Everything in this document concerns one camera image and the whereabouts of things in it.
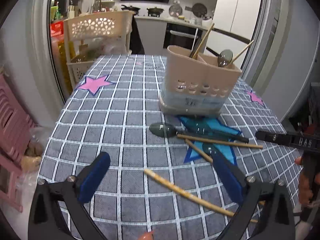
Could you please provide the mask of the person right hand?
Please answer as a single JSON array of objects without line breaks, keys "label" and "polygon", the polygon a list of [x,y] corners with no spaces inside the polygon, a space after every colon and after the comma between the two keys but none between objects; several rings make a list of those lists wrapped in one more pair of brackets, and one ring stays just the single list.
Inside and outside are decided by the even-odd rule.
[{"label": "person right hand", "polygon": [[[302,158],[298,157],[295,160],[295,164],[302,166]],[[317,174],[317,176],[315,177],[315,183],[316,184],[320,184],[320,176],[319,173]],[[298,198],[299,198],[299,202],[302,206],[306,206],[309,204],[310,199],[313,197],[313,192],[310,189],[310,185],[309,185],[309,179],[308,177],[306,177],[304,175],[303,172],[300,173],[299,176],[299,184],[298,184]]]}]

